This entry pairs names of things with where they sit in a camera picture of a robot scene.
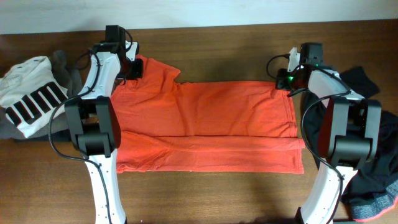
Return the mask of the orange t-shirt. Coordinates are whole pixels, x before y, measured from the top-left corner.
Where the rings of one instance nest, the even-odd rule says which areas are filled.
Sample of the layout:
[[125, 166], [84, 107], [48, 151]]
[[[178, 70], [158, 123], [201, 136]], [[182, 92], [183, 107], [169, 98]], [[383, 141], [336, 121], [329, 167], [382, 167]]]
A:
[[123, 172], [303, 174], [294, 104], [270, 82], [177, 83], [180, 71], [145, 58], [141, 79], [111, 97]]

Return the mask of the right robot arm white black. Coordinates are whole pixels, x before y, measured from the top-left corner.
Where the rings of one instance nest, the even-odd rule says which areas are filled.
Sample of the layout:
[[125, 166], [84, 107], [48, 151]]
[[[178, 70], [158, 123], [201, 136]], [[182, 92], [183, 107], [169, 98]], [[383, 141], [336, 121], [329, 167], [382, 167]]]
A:
[[316, 146], [308, 141], [307, 125], [300, 124], [305, 146], [320, 166], [294, 223], [332, 223], [348, 183], [376, 154], [381, 104], [356, 93], [338, 72], [309, 64], [279, 69], [276, 87], [292, 95], [309, 91], [317, 96], [309, 107], [326, 108]]

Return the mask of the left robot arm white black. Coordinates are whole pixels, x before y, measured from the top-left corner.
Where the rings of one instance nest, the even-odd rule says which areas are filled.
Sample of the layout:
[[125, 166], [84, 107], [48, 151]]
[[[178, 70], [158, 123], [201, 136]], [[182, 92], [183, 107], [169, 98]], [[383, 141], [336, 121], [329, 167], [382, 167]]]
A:
[[87, 166], [95, 202], [96, 223], [126, 223], [119, 195], [116, 158], [121, 129], [111, 102], [114, 81], [142, 75], [142, 61], [136, 59], [137, 42], [98, 44], [90, 57], [90, 71], [78, 96], [65, 103], [71, 139]]

